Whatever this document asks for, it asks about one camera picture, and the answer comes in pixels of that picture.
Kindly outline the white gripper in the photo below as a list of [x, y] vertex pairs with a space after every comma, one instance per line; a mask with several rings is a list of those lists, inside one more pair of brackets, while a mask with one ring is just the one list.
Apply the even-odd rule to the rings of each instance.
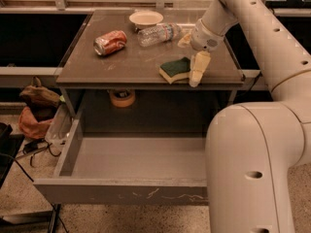
[[219, 36], [211, 32], [199, 19], [191, 33], [187, 33], [179, 42], [179, 48], [186, 48], [191, 45], [199, 52], [191, 57], [189, 84], [197, 87], [211, 61], [210, 53], [217, 49], [224, 40], [224, 36]]

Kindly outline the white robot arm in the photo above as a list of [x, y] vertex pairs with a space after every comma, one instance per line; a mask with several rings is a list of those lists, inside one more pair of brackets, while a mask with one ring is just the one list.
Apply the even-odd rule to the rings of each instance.
[[211, 233], [295, 233], [288, 171], [310, 160], [310, 55], [264, 0], [214, 0], [197, 22], [190, 82], [203, 57], [239, 25], [265, 89], [218, 112], [206, 136]]

